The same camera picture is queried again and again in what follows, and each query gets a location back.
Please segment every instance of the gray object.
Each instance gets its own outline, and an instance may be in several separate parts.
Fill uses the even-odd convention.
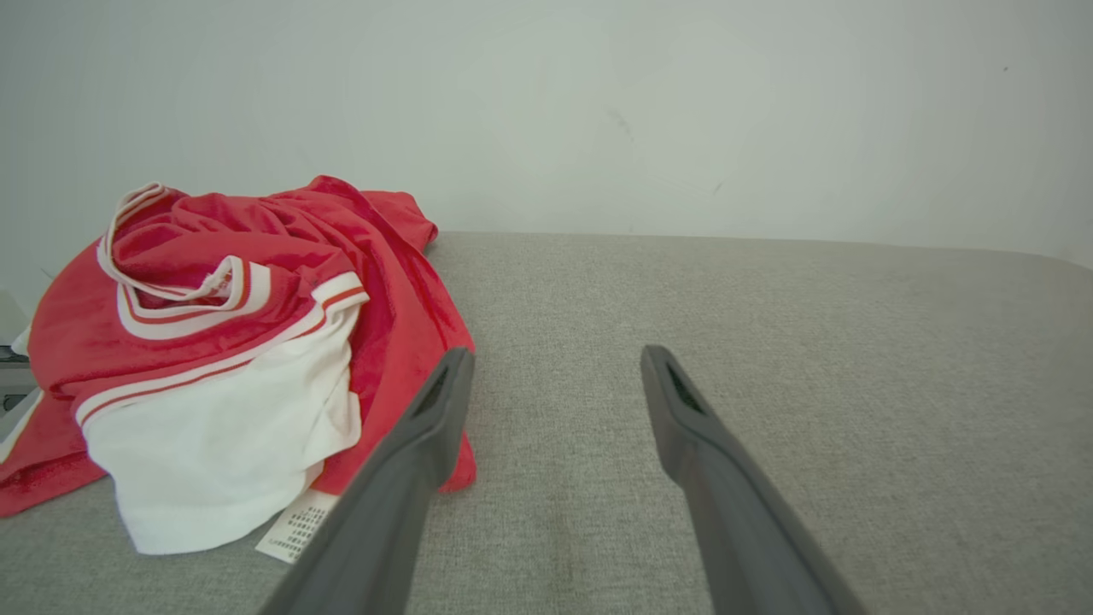
[[[37,401],[38,395],[42,393],[38,389],[32,389],[28,392],[17,393],[17,394],[5,394],[3,398],[4,405],[7,402],[16,395],[21,397],[19,402],[11,409],[4,409],[4,412],[0,413],[0,442],[8,439],[19,426],[20,421],[26,416],[26,413],[31,412],[31,407],[34,402]]]
[[[635,369],[685,358],[866,608],[1093,611],[1093,271],[1019,253],[442,233],[478,483],[408,613],[709,613]],[[137,555],[102,481],[0,520],[0,612],[255,613],[289,566]]]
[[[474,355],[433,369],[261,615],[400,615],[428,505],[456,470]]]
[[[37,388],[30,364],[11,359],[0,363],[0,395],[28,395]]]
[[[657,456],[683,488],[718,615],[857,615],[861,604],[675,357],[642,351]]]

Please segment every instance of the clothing tag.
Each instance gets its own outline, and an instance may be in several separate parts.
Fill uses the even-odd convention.
[[[255,551],[292,564],[338,504],[338,496],[308,489],[299,495],[255,546]]]

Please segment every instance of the white fabric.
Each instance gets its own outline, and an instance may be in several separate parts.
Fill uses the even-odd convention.
[[[15,340],[11,343],[11,352],[16,355],[22,355],[24,357],[30,357],[31,352],[27,350],[27,345],[31,343],[31,328],[23,330],[23,333],[19,334]]]
[[[114,477],[137,551],[162,555],[238,540],[295,499],[322,460],[361,437],[349,390],[360,303],[248,365],[114,407],[84,425]]]

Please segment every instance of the red stripe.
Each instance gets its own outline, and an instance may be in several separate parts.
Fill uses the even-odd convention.
[[[235,312],[242,309],[242,307],[247,304],[247,298],[250,297],[250,263],[249,262],[243,263],[243,296],[239,297],[239,301],[235,305],[235,307],[232,307],[231,310],[213,310],[212,307],[210,307],[209,311],[205,312],[195,312],[191,315],[177,315],[174,317],[164,317],[162,319],[158,318],[149,319],[146,317],[141,317],[137,315],[137,310],[134,309],[132,298],[129,297],[128,292],[125,294],[126,294],[126,303],[129,304],[129,315],[132,316],[134,321],[137,321],[138,323],[143,323],[145,326],[179,323],[181,321],[188,321],[190,319],[204,317],[207,315],[212,315],[215,312]]]
[[[161,387],[160,389],[153,389],[152,391],[139,391],[137,393],[130,393],[129,395],[122,395],[121,398],[117,398],[117,399],[110,400],[109,402],[104,402],[103,404],[101,404],[97,407],[95,407],[95,410],[93,410],[90,413],[87,413],[87,416],[83,417],[83,421],[80,422],[80,427],[82,428],[84,425],[86,425],[87,421],[91,417],[95,416],[95,413],[97,413],[98,411],[102,411],[103,409],[105,409],[106,406],[109,406],[111,404],[116,404],[118,402],[125,402],[126,400],[132,400],[133,398],[140,398],[141,395],[151,395],[153,393],[162,393],[164,391],[169,391],[172,389],[178,389],[179,387],[186,387],[187,385],[193,385],[195,382],[197,382],[199,380],[204,380],[204,379],[207,379],[207,378],[209,378],[211,376],[222,375],[224,372],[230,372],[230,371],[232,371],[234,369],[242,368],[243,366],[246,366],[250,362],[244,362],[242,364],[238,364],[238,365],[235,365],[235,366],[232,366],[232,367],[228,367],[228,368],[224,368],[222,370],[216,370],[214,372],[209,372],[207,375],[201,375],[201,376],[199,376],[197,378],[193,378],[191,380],[187,380],[186,382],[179,382],[178,385],[168,385],[167,387]]]
[[[349,298],[350,296],[356,296],[357,294],[364,294],[364,288],[361,287],[361,286],[357,286],[357,287],[354,287],[354,288],[350,288],[350,289],[346,289],[345,292],[340,292],[340,293],[331,296],[330,298],[324,300],[322,301],[322,319],[319,321],[319,323],[317,326],[315,326],[314,328],[312,328],[312,329],[305,331],[304,333],[297,335],[296,338],[304,338],[305,335],[312,335],[313,333],[315,333],[315,332],[319,331],[320,329],[322,329],[322,326],[327,324],[327,310],[329,309],[329,307],[331,305],[333,305],[334,303],[338,303],[339,300],[342,300],[344,298]]]
[[[180,289],[175,289],[173,287],[167,287],[165,285],[153,284],[152,282],[143,282],[143,284],[144,285],[150,285],[150,286],[152,286],[152,287],[154,287],[154,288],[156,288],[156,289],[158,289],[161,292],[166,292],[166,293],[173,294],[175,296],[186,296],[187,294],[189,294],[189,292],[193,292],[192,289],[189,291],[189,292],[183,292]]]
[[[345,292],[340,292],[340,293],[331,296],[330,298],[324,300],[322,301],[322,320],[319,321],[319,324],[317,324],[314,328],[307,330],[306,332],[297,335],[296,338],[298,339],[298,338],[303,338],[305,335],[308,335],[310,333],[315,333],[315,331],[317,331],[319,328],[321,328],[324,324],[326,324],[326,322],[327,322],[327,309],[329,309],[329,307],[331,305],[333,305],[334,303],[338,303],[339,300],[343,300],[343,299],[349,298],[351,296],[355,296],[357,294],[364,294],[364,288],[361,287],[361,286],[357,286],[357,287],[354,287],[354,288],[350,288],[350,289],[346,289]],[[186,387],[188,385],[193,385],[195,382],[198,382],[200,380],[204,380],[204,379],[207,379],[207,378],[209,378],[211,376],[222,375],[224,372],[230,372],[230,371],[232,371],[234,369],[242,368],[243,366],[246,366],[249,363],[250,363],[249,360],[248,362],[244,362],[242,364],[238,364],[238,365],[235,365],[235,366],[231,366],[231,367],[227,367],[227,368],[224,368],[224,369],[221,369],[221,370],[216,370],[214,372],[209,372],[207,375],[201,375],[199,377],[192,378],[192,379],[187,380],[185,382],[179,382],[177,385],[168,385],[167,387],[161,387],[160,389],[153,389],[151,391],[138,391],[137,393],[130,393],[129,395],[122,395],[121,398],[116,398],[114,400],[110,400],[109,402],[103,402],[102,404],[99,404],[98,406],[96,406],[93,411],[91,411],[90,413],[87,413],[87,416],[83,417],[83,421],[80,422],[80,427],[83,428],[83,426],[86,425],[87,421],[91,417],[95,416],[95,413],[97,413],[98,411],[102,411],[106,406],[116,404],[118,402],[125,402],[126,400],[132,400],[133,398],[140,398],[141,395],[152,395],[153,393],[162,393],[164,391],[171,391],[172,389],[178,389],[179,387]]]

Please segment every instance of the red fabric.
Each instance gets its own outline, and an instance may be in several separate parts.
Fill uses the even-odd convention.
[[[313,309],[316,286],[354,271],[369,296],[350,341],[350,387],[361,399],[362,436],[329,458],[313,485],[340,494],[444,353],[473,351],[451,297],[422,253],[435,236],[436,225],[410,194],[362,192],[332,177],[266,198],[169,190],[118,228],[111,251],[118,269],[144,283],[196,287],[234,255],[270,268],[269,300],[255,314],[185,338],[136,338],[120,323],[118,283],[96,260],[97,243],[83,250],[54,280],[34,318],[32,369],[44,398],[0,464],[0,516],[104,475],[87,458],[74,419],[93,395],[183,375],[267,343]],[[140,304],[157,309],[169,301],[140,293]],[[474,475],[465,435],[444,490],[463,488]]]

